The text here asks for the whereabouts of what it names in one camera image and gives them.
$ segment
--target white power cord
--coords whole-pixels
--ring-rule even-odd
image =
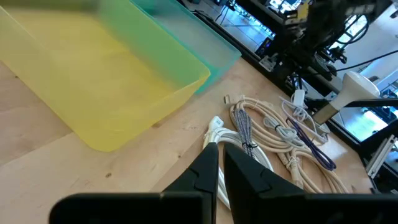
[[[313,121],[311,115],[309,115],[305,110],[307,109],[307,106],[303,104],[303,107],[301,107],[293,104],[294,94],[290,98],[290,102],[283,99],[283,97],[281,96],[279,98],[282,100],[282,111],[286,114],[286,116],[294,120],[297,124],[309,131],[311,134],[313,134],[322,144],[328,142],[328,138],[326,138],[326,136],[321,136],[318,134],[315,122]],[[290,115],[290,113],[287,112],[285,105],[293,109],[293,115]],[[302,123],[306,119],[309,119],[311,121],[313,129],[310,129],[306,124]]]
[[[233,116],[233,111],[236,109],[245,110],[245,108],[250,108],[264,118],[268,119],[266,121],[266,127],[268,127],[267,129],[252,120],[252,133],[254,140],[258,146],[261,146],[262,149],[277,153],[280,161],[286,166],[286,169],[290,171],[293,183],[296,186],[306,190],[307,192],[323,193],[302,169],[299,162],[299,156],[301,156],[310,159],[319,167],[333,193],[348,193],[348,190],[338,176],[333,171],[325,169],[313,156],[311,150],[307,146],[301,148],[299,147],[298,141],[293,143],[294,138],[289,139],[283,137],[284,135],[290,136],[293,132],[289,131],[290,127],[286,123],[285,119],[271,106],[269,106],[267,102],[243,97],[229,109],[229,115],[234,125],[236,125],[236,121]],[[274,134],[274,132],[269,129],[275,129],[277,134]]]
[[[236,131],[231,131],[226,128],[222,128],[224,122],[218,116],[215,116],[209,123],[209,129],[205,134],[205,142],[203,143],[203,148],[205,148],[210,142],[229,142],[240,148],[242,148],[241,138],[239,133]],[[272,168],[269,159],[266,154],[262,151],[262,149],[257,146],[253,149],[254,159],[257,160],[264,167],[268,168],[271,171],[274,171]],[[221,168],[218,168],[218,198],[229,208],[229,200],[226,192],[225,181],[224,181],[224,173]]]

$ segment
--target wooden tabletop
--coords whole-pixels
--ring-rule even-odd
[[[0,63],[0,223],[47,223],[54,203],[78,192],[158,192],[175,180],[201,152],[208,122],[218,115],[234,129],[223,103],[227,94],[244,94],[274,104],[281,90],[243,59],[218,83],[121,149],[90,149],[4,64]],[[357,153],[333,134],[321,147],[336,173],[354,193],[371,183]],[[290,175],[273,153],[267,155],[283,178]],[[311,163],[304,170],[329,191]],[[232,223],[218,201],[217,223]]]

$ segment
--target coiled cable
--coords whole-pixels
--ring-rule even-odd
[[[291,99],[290,99],[290,102],[287,101],[287,100],[285,100],[285,99],[283,99],[281,96],[279,97],[279,98],[282,100],[282,111],[286,114],[286,116],[287,116],[288,118],[290,118],[291,120],[295,121],[297,124],[301,125],[301,127],[303,127],[304,129],[306,129],[307,131],[309,131],[311,134],[313,134],[313,135],[317,138],[317,140],[318,140],[319,142],[321,142],[322,144],[326,143],[326,142],[328,141],[328,138],[327,138],[325,135],[320,135],[320,134],[318,134],[317,129],[316,129],[316,127],[315,127],[315,122],[314,122],[314,120],[312,119],[311,115],[309,115],[309,114],[305,111],[305,109],[307,108],[307,106],[304,105],[304,107],[301,108],[301,107],[299,107],[299,106],[294,105],[294,104],[292,103],[292,102],[293,102],[293,97],[294,97],[294,94],[292,95],[292,97],[291,97]],[[293,111],[294,111],[294,112],[293,112],[293,115],[290,115],[290,114],[287,112],[287,110],[286,110],[286,108],[285,108],[285,105],[288,106],[289,108],[292,108],[292,109],[293,109]],[[302,122],[303,122],[304,120],[306,120],[306,119],[309,119],[310,122],[312,123],[312,129],[309,128],[309,127],[307,127],[306,124],[303,124],[303,123],[302,123]]]
[[[234,106],[229,109],[229,115],[235,126],[237,124],[233,116],[234,110],[245,110],[245,108],[250,108],[256,111],[263,118],[273,118],[275,121],[274,124],[276,125],[272,129],[278,129],[279,126],[286,129],[290,128],[284,118],[273,108],[271,108],[268,103],[248,97],[243,97],[242,100],[239,100]],[[269,152],[274,152],[278,155],[280,161],[290,172],[293,183],[296,186],[310,193],[323,193],[302,169],[299,163],[299,157],[301,156],[306,157],[320,168],[333,193],[348,193],[348,190],[339,179],[339,177],[333,171],[324,168],[313,156],[311,150],[307,146],[303,148],[295,147],[291,144],[291,142],[287,142],[285,139],[283,139],[281,135],[274,134],[268,129],[263,128],[254,120],[252,120],[252,133],[253,138],[258,146],[261,146],[262,149]]]
[[[284,128],[274,118],[267,116],[263,120],[265,127],[275,129],[279,136],[287,143],[298,149],[303,149],[305,144],[297,136],[297,131],[293,128]]]
[[[234,116],[237,125],[236,129],[238,129],[242,140],[243,151],[254,159],[253,148],[257,145],[251,143],[251,118],[245,110],[241,109],[235,110]]]
[[[222,128],[222,125],[222,120],[217,116],[215,116],[211,120],[209,124],[209,130],[205,134],[205,142],[203,143],[203,148],[205,148],[209,142],[215,142],[217,144],[219,142],[229,142],[242,148],[242,141],[239,133],[226,128]],[[256,146],[252,150],[254,159],[257,160],[264,167],[268,168],[271,171],[274,171],[264,151],[259,146],[257,146],[255,142],[251,141],[251,144],[253,146]],[[220,167],[218,168],[218,198],[230,209],[224,182],[224,173]]]
[[[311,139],[305,134],[302,128],[290,118],[287,120],[292,123],[292,126],[297,130],[297,136],[311,149],[313,156],[317,159],[317,161],[327,170],[334,170],[336,169],[336,164],[331,160],[324,152],[322,152],[312,141]]]

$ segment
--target floor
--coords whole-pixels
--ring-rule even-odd
[[[266,31],[255,19],[249,19],[238,11],[218,6],[212,0],[201,0],[199,4],[193,4],[187,0],[183,1],[190,10],[201,10],[214,20],[222,12],[221,16],[217,19],[217,23],[253,52],[256,51],[266,37],[272,35],[270,31]]]

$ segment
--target yellow plastic bin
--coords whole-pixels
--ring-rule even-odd
[[[129,0],[0,6],[0,60],[99,151],[182,106],[210,75]]]

